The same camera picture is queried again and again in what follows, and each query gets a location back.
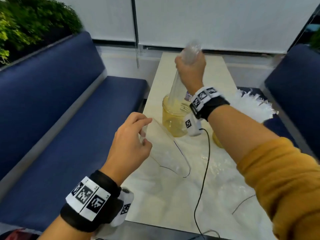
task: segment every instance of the black planter box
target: black planter box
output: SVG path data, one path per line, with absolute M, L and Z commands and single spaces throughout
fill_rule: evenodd
M 8 60 L 10 63 L 12 63 L 70 35 L 72 35 L 72 32 L 68 27 L 53 27 L 43 35 L 42 41 L 40 41 L 38 44 L 26 45 L 23 50 L 17 50 L 12 44 L 7 43 L 5 44 L 4 48 L 5 50 L 9 50 L 10 56 Z

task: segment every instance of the foliage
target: foliage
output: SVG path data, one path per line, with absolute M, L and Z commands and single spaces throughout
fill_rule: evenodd
M 71 7 L 57 0 L 0 1 L 0 57 L 10 55 L 6 44 L 20 51 L 41 41 L 51 27 L 68 27 L 75 34 L 82 24 Z
M 310 46 L 316 50 L 320 50 L 320 28 L 311 36 Z

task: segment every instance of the mustard yellow sweater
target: mustard yellow sweater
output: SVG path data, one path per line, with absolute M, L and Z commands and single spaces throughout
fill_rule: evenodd
M 320 240 L 320 166 L 313 157 L 279 138 L 258 146 L 237 168 L 278 239 Z

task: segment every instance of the seat cushion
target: seat cushion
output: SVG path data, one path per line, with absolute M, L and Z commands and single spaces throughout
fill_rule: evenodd
M 265 80 L 266 87 L 320 158 L 320 54 L 294 46 Z
M 104 69 L 82 32 L 0 72 L 0 180 Z
M 0 203 L 0 222 L 44 231 L 68 193 L 105 163 L 114 134 L 137 111 L 145 80 L 108 76 Z
M 244 92 L 250 92 L 252 95 L 260 95 L 260 97 L 263 100 L 267 100 L 267 97 L 263 94 L 263 92 L 259 88 L 246 88 L 246 87 L 238 87 L 238 89 L 244 91 Z M 277 114 L 273 115 L 272 119 L 266 120 L 264 123 L 264 126 L 271 130 L 272 132 L 276 133 L 278 136 L 286 137 L 288 138 L 295 147 L 298 147 L 298 144 L 290 134 L 290 132 L 287 130 L 286 126 L 281 121 L 280 117 Z

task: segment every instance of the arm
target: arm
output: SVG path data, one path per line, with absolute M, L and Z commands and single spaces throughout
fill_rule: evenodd
M 100 171 L 118 186 L 149 157 L 152 144 L 146 139 L 141 144 L 138 133 L 151 121 L 152 118 L 147 118 L 144 114 L 131 113 L 115 133 L 108 158 Z M 71 227 L 58 216 L 38 239 L 89 240 L 92 235 L 93 233 L 81 232 Z
M 201 53 L 194 65 L 176 58 L 181 80 L 191 95 L 203 87 L 206 66 Z M 320 167 L 286 138 L 229 105 L 214 109 L 208 122 L 219 141 L 253 187 L 280 240 L 320 236 Z

